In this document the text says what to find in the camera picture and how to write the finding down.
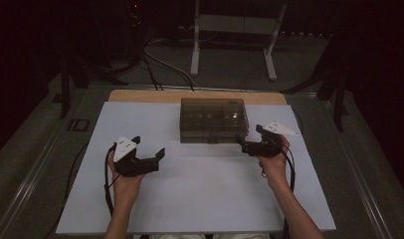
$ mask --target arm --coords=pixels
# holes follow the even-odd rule
[[[285,145],[283,151],[287,152],[290,144],[283,136],[282,138]],[[286,158],[284,155],[280,153],[277,156],[269,158],[258,156],[258,160],[264,168],[268,184],[273,189],[280,208],[289,223],[293,237],[295,239],[324,238],[290,189],[286,178]]]
[[[108,164],[112,172],[112,181],[114,181],[114,211],[106,229],[105,239],[125,238],[130,211],[137,199],[140,182],[144,176],[118,176],[114,170],[113,156],[114,153],[109,157]]]

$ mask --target transparent container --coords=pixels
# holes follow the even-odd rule
[[[242,99],[181,100],[180,141],[182,143],[236,142],[236,134],[249,129]]]

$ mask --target white board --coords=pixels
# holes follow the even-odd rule
[[[256,124],[274,120],[300,132],[290,106],[246,105],[247,140],[259,141]],[[123,135],[140,136],[137,157],[165,147],[160,170],[147,174],[131,212],[128,232],[239,233],[283,229],[283,214],[254,157],[237,143],[180,143],[180,104],[105,103],[57,233],[104,233],[104,158]],[[335,229],[302,136],[288,135],[296,165],[295,195],[321,230]]]

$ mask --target cable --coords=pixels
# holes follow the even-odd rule
[[[183,81],[188,84],[187,79],[185,78],[185,76],[183,76],[183,74],[180,74],[179,72],[175,71],[174,69],[171,69],[171,68],[168,68],[168,67],[164,67],[163,65],[156,65],[156,64],[153,64],[153,63],[149,63],[149,65],[152,65],[152,66],[154,66],[154,67],[161,68],[161,69],[164,69],[164,70],[172,71],[173,73],[176,73],[177,75],[179,75],[179,76],[181,77],[181,79],[183,79]]]
[[[108,188],[112,187],[112,185],[118,180],[120,174],[112,181],[112,183],[108,186]]]
[[[147,57],[149,57],[150,59],[154,60],[154,61],[157,62],[157,63],[160,63],[160,64],[162,64],[162,65],[164,65],[164,66],[166,66],[166,67],[168,67],[168,68],[171,68],[173,71],[176,71],[176,72],[179,73],[179,74],[183,74],[183,76],[185,76],[186,79],[188,80],[188,81],[186,81],[186,83],[189,85],[189,87],[190,87],[190,89],[192,90],[192,92],[195,91],[194,88],[193,88],[193,85],[196,85],[196,84],[195,84],[195,82],[192,80],[192,78],[191,78],[186,72],[184,72],[183,70],[181,70],[181,69],[179,69],[179,68],[176,68],[176,67],[174,67],[174,66],[172,66],[172,65],[170,65],[170,64],[168,64],[168,63],[165,63],[165,62],[163,62],[163,61],[161,61],[161,60],[156,59],[155,57],[153,57],[152,55],[150,55],[150,54],[146,51],[146,49],[144,49],[144,55],[147,56]]]
[[[145,56],[142,56],[142,60],[143,60],[143,62],[146,64],[146,67],[147,67],[147,70],[148,70],[148,73],[149,73],[149,77],[150,77],[150,79],[152,80],[152,83],[153,83],[153,85],[155,86],[156,90],[158,91],[158,86],[159,86],[159,87],[161,88],[161,90],[164,91],[164,89],[162,88],[161,84],[159,84],[159,83],[155,80],[155,78],[153,77],[152,70],[150,69],[149,64],[148,64],[148,62],[147,62]]]
[[[84,145],[84,146],[81,148],[81,150],[78,152],[78,154],[77,154],[76,157],[75,157],[75,160],[74,160],[73,163],[72,163],[71,169],[70,169],[70,171],[69,171],[68,183],[67,183],[67,185],[66,185],[65,196],[64,196],[64,198],[63,198],[63,204],[61,205],[61,206],[62,206],[62,211],[60,212],[59,217],[57,218],[57,221],[53,224],[53,226],[52,226],[51,229],[47,232],[47,234],[45,235],[44,238],[48,238],[48,237],[53,233],[54,229],[56,229],[57,225],[58,225],[59,222],[60,222],[60,219],[62,218],[63,210],[65,209],[65,205],[66,205],[66,203],[67,203],[67,201],[68,201],[69,190],[70,190],[70,188],[71,188],[71,181],[72,181],[73,171],[74,171],[74,169],[75,169],[76,162],[78,161],[80,155],[81,155],[82,152],[85,150],[85,148],[88,147],[89,144],[90,144],[89,142],[85,143],[85,145]]]
[[[108,161],[109,161],[109,155],[115,151],[117,144],[114,143],[114,145],[108,149],[108,152],[106,153],[105,156],[105,165],[103,168],[103,174],[105,176],[105,184],[103,185],[103,189],[105,190],[105,202],[106,205],[108,206],[108,210],[109,210],[109,215],[112,216],[112,212],[114,211],[114,206],[112,205],[112,201],[111,201],[111,194],[109,193],[109,187],[111,186],[111,184],[109,184],[108,182]]]
[[[245,79],[243,79],[243,81],[240,83],[240,86],[239,86],[239,88],[240,88],[240,91],[247,91],[248,90],[248,85],[247,85],[247,81],[248,81],[248,79],[250,79],[250,77],[252,76],[252,75],[254,75],[256,72],[258,72],[260,69],[262,69],[263,67],[257,67],[257,68],[255,68],[254,70],[252,70],[252,72],[250,72],[246,77],[245,77]]]
[[[296,182],[296,171],[295,171],[295,158],[293,157],[292,152],[290,149],[284,145],[284,147],[287,148],[288,152],[292,156],[292,161],[290,161],[289,157],[287,154],[282,150],[282,154],[286,158],[286,161],[289,163],[289,167],[291,170],[291,176],[290,176],[290,190],[292,192],[295,191],[295,182]],[[290,239],[290,232],[289,232],[289,223],[287,222],[286,218],[284,219],[284,227],[283,227],[283,239]]]

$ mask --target forearm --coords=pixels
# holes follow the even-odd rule
[[[105,239],[125,238],[127,233],[128,221],[130,218],[131,206],[119,206],[114,208],[108,228],[106,229]]]
[[[310,216],[299,204],[287,183],[273,184],[272,189],[295,239],[324,238]]]

